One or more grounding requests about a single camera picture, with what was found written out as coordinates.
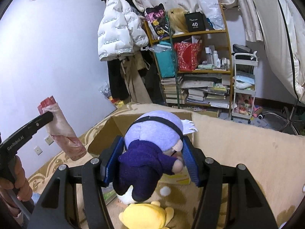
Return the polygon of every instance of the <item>rolling cart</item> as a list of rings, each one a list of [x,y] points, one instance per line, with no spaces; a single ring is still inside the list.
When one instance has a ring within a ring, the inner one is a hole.
[[[233,100],[234,107],[233,107],[233,111],[231,114],[231,120],[233,120],[234,117],[239,117],[239,118],[247,119],[248,124],[250,124],[251,123],[250,119],[251,119],[251,117],[253,115],[253,111],[254,111],[254,100],[255,100],[255,96],[256,96],[257,65],[258,65],[257,56],[255,54],[250,54],[250,53],[235,53],[234,59],[233,59],[233,64],[234,64],[235,82],[234,82],[234,100]],[[237,69],[238,69],[237,65],[244,66],[243,69],[246,69],[248,66],[247,72],[250,74],[254,74],[254,77],[255,77],[254,78],[254,80],[255,80],[254,89],[238,89],[236,87],[236,73],[237,73]],[[249,108],[249,110],[244,111],[245,114],[236,112],[237,108],[235,108],[235,104],[237,106],[239,106],[238,102],[236,101],[236,97],[238,96],[238,94],[249,95],[249,97],[252,98],[251,107]]]

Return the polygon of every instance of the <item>wall socket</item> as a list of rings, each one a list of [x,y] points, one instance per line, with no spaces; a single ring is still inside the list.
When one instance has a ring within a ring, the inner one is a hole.
[[[50,135],[45,138],[45,141],[47,142],[48,145],[51,145],[54,142],[54,140],[51,138]]]
[[[39,156],[42,153],[42,149],[40,149],[39,146],[37,146],[36,148],[34,148],[34,151],[36,152],[36,154]]]

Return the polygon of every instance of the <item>blue gripper pad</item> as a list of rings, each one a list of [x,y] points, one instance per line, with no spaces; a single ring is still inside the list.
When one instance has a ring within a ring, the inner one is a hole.
[[[183,137],[182,157],[185,165],[188,169],[191,181],[195,183],[197,187],[202,187],[204,177],[203,173],[203,161],[205,156],[200,149],[194,148],[187,136]]]
[[[117,136],[112,145],[105,149],[100,155],[101,159],[101,174],[104,177],[104,183],[108,186],[114,179],[117,159],[123,153],[124,138]]]

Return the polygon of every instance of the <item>black strap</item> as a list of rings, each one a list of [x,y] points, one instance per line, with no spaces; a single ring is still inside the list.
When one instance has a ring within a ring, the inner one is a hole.
[[[167,119],[161,118],[161,117],[157,117],[157,116],[145,116],[143,118],[140,118],[140,119],[136,120],[134,123],[132,123],[130,125],[130,127],[132,127],[132,125],[134,125],[136,123],[140,123],[140,122],[144,122],[144,121],[157,121],[157,122],[160,122],[160,123],[162,123],[164,125],[167,125],[171,129],[173,129],[176,133],[178,133],[178,135],[180,136],[181,140],[183,139],[183,132],[180,130],[179,127],[177,127],[173,122],[171,122],[171,121],[169,121]]]

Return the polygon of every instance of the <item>finger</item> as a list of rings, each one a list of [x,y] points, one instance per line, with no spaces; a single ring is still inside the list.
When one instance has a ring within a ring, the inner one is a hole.
[[[0,187],[3,189],[13,189],[14,185],[9,180],[0,177]]]
[[[33,190],[30,188],[29,192],[27,193],[27,195],[22,199],[22,201],[27,202],[29,201],[33,196]]]
[[[18,192],[18,200],[23,200],[26,195],[28,194],[30,190],[30,185],[29,185],[29,182],[26,180],[25,184],[20,188],[19,192]]]
[[[19,173],[16,175],[16,182],[15,182],[15,188],[21,188],[22,186],[24,186],[26,178],[25,178],[25,172],[24,169],[21,168],[21,170],[19,171]]]
[[[22,171],[22,163],[18,156],[16,156],[16,164],[15,164],[15,174],[19,174],[20,171]]]

